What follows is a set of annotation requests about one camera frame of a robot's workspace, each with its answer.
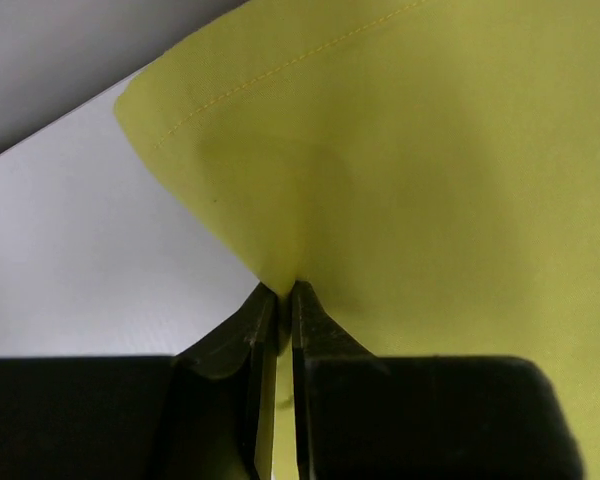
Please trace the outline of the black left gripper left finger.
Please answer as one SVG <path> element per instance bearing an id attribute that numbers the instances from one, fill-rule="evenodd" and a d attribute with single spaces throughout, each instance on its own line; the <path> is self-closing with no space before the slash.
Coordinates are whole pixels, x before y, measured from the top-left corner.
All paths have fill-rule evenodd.
<path id="1" fill-rule="evenodd" d="M 276 295 L 185 351 L 0 358 L 0 479 L 268 479 Z"/>

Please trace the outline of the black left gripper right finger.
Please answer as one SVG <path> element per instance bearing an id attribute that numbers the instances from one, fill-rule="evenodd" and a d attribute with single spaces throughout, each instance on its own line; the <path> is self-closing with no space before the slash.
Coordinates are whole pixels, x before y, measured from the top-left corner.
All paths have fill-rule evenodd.
<path id="1" fill-rule="evenodd" d="M 296 451 L 303 479 L 581 479 L 554 389 L 512 356 L 381 357 L 291 297 Z"/>

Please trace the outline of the yellow-green trousers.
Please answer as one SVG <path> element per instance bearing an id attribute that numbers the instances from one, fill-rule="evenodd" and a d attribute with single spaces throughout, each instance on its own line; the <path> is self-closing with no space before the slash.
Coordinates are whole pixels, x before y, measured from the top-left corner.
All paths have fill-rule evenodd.
<path id="1" fill-rule="evenodd" d="M 250 1 L 115 103 L 271 290 L 378 354 L 512 354 L 600 479 L 600 1 Z"/>

